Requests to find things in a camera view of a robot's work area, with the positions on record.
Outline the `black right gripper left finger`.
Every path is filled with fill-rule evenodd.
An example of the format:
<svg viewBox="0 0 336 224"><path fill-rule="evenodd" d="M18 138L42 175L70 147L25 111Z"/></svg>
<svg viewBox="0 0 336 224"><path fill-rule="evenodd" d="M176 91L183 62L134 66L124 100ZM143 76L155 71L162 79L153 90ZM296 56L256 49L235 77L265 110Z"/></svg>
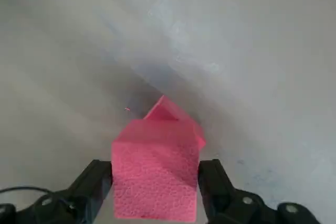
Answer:
<svg viewBox="0 0 336 224"><path fill-rule="evenodd" d="M43 193L34 203L17 210L1 204L1 223L93 223L113 183L110 161L94 159L64 190L51 191L36 186L16 186L1 190Z"/></svg>

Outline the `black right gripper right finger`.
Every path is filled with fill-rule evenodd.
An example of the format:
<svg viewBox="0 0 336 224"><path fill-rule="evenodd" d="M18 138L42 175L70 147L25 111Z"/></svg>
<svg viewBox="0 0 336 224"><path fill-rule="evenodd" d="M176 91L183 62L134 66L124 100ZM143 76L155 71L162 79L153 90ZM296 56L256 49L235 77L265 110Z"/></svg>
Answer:
<svg viewBox="0 0 336 224"><path fill-rule="evenodd" d="M208 223L319 223L303 205L283 202L272 209L259 195L236 189L218 159L199 163L198 185Z"/></svg>

